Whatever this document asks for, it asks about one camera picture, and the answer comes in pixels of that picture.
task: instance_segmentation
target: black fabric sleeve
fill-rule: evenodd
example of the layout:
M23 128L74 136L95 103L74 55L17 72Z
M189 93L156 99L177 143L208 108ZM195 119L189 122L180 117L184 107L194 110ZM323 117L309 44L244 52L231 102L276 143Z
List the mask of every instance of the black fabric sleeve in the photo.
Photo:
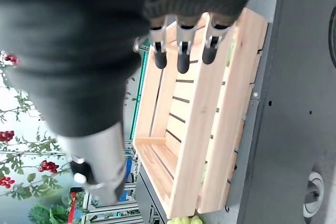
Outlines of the black fabric sleeve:
M125 81L140 66L132 44L149 30L145 0L0 0L0 49L8 72L50 128L100 132L122 120Z

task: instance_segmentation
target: red object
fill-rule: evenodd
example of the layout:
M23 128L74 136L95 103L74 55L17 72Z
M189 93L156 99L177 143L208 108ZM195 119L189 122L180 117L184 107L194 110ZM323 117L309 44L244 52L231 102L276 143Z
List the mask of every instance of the red object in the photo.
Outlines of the red object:
M73 191L71 193L71 210L69 212L69 216L68 216L68 223L72 223L73 221L73 216L75 213L75 209L76 209L76 192Z

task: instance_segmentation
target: wooden crate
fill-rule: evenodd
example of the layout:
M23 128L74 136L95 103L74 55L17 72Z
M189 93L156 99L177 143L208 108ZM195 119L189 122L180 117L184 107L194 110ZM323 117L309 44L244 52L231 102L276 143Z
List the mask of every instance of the wooden crate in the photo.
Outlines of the wooden crate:
M155 66L152 49L146 67L134 146L169 219L224 207L267 29L244 9L206 65L207 23L203 15L186 74L176 68L176 23L167 28L166 68Z

